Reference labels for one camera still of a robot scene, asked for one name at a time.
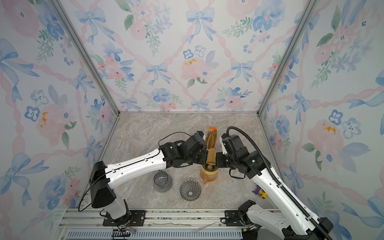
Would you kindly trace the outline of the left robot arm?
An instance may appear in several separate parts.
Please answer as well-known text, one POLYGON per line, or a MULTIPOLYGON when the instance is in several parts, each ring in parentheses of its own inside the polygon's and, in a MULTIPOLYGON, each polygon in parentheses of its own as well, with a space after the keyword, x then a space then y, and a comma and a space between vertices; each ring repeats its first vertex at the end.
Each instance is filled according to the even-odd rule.
POLYGON ((103 217, 107 223, 119 227, 127 225, 132 219, 131 213, 127 202, 115 193, 115 188, 154 171, 204 165, 206 150, 206 137, 198 131, 185 141, 165 143, 148 154, 122 163, 106 165, 103 161, 97 162, 89 178, 91 206, 106 211, 103 217))

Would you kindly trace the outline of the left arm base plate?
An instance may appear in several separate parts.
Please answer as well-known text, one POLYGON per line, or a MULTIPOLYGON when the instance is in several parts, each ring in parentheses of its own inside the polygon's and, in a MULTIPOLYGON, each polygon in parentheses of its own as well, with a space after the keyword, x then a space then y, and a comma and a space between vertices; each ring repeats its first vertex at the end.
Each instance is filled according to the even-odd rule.
POLYGON ((142 227, 146 217, 145 210, 133 210, 127 211, 127 213, 118 218, 113 219, 111 215, 106 212, 104 215, 103 226, 104 227, 142 227))

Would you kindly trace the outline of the clear glass dripper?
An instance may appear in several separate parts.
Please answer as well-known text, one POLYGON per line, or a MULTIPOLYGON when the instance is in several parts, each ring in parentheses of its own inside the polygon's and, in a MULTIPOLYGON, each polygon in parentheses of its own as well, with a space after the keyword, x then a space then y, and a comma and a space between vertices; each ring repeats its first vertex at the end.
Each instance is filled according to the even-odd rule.
POLYGON ((201 185, 195 180, 186 180, 180 186, 180 195, 188 202, 197 200, 200 197, 201 192, 201 185))

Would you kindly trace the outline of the orange glass carafe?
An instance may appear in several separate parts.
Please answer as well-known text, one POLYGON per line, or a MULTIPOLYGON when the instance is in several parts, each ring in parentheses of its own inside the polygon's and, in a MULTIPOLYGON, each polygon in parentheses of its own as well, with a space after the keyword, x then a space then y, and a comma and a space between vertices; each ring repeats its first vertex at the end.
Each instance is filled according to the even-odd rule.
POLYGON ((207 172, 204 169, 201 169, 200 176, 202 178, 203 184, 205 185, 208 182, 214 181, 218 176, 219 171, 207 172))

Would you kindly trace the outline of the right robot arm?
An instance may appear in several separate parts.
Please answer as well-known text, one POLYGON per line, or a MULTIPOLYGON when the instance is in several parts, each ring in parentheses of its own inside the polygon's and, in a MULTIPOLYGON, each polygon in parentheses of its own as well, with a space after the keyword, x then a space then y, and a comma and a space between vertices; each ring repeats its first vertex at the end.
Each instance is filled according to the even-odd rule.
POLYGON ((248 200, 238 208, 239 221, 246 225, 263 227, 283 240, 329 240, 333 224, 307 208, 277 176, 270 163, 257 152, 245 158, 217 153, 218 168, 238 169, 267 193, 280 210, 277 215, 248 200))

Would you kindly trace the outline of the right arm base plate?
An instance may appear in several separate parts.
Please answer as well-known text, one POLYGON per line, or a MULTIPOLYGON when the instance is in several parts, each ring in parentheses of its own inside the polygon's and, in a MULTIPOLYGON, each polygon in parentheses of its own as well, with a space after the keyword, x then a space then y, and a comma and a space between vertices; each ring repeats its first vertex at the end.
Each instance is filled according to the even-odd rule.
POLYGON ((227 227, 246 227, 251 224, 246 213, 239 210, 226 210, 222 220, 227 227))

